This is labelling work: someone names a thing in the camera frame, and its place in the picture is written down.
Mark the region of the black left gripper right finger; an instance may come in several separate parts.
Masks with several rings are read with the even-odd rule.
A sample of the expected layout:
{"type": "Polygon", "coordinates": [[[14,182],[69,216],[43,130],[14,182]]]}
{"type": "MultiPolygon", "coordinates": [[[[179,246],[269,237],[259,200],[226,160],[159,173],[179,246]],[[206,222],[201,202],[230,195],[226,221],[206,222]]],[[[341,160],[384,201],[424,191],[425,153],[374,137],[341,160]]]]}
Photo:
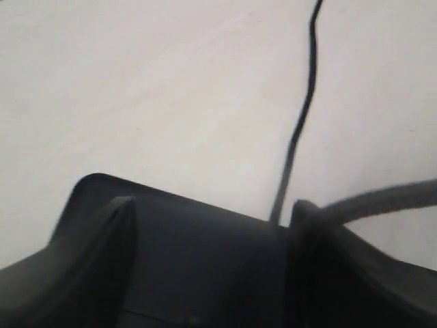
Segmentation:
{"type": "Polygon", "coordinates": [[[436,272],[396,260],[322,209],[292,211],[285,285],[286,327],[435,327],[436,272]]]}

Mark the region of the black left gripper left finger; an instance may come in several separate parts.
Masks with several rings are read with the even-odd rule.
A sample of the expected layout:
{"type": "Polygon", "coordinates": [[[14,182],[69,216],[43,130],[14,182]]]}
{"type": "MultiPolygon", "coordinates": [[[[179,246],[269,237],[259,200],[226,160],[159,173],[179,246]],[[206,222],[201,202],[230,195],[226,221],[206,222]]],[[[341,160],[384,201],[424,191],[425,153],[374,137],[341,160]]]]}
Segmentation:
{"type": "Polygon", "coordinates": [[[2,327],[116,327],[137,252],[130,197],[1,270],[2,327]]]}

